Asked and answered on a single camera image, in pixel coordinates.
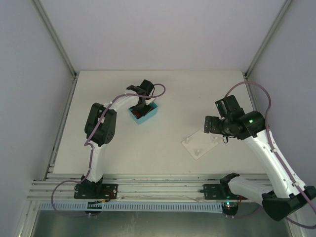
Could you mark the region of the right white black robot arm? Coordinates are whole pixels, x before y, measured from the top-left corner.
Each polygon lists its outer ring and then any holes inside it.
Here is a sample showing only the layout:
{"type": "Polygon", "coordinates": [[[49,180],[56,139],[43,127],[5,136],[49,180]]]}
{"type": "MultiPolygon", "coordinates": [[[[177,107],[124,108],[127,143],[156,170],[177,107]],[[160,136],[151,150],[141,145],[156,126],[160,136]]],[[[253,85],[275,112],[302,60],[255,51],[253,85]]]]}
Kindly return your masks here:
{"type": "Polygon", "coordinates": [[[220,179],[220,191],[225,199],[242,196],[259,205],[275,221],[287,218],[316,197],[314,186],[307,186],[294,174],[278,149],[272,132],[258,111],[245,113],[235,96],[226,96],[215,102],[218,117],[206,116],[204,132],[243,141],[256,155],[266,172],[271,187],[255,184],[237,173],[220,179]]]}

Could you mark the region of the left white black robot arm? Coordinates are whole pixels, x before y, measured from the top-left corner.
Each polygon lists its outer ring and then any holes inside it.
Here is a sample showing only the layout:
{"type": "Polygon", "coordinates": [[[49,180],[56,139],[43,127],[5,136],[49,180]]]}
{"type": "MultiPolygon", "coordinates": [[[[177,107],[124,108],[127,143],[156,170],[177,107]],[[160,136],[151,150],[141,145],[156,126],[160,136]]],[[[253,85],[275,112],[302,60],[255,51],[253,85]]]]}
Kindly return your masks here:
{"type": "Polygon", "coordinates": [[[104,156],[106,146],[115,135],[117,114],[127,111],[138,124],[149,119],[157,106],[154,103],[155,86],[144,80],[139,86],[127,87],[125,93],[117,96],[103,105],[94,103],[91,106],[84,132],[85,146],[89,147],[90,158],[87,174],[84,180],[97,183],[103,178],[100,162],[104,156]]]}

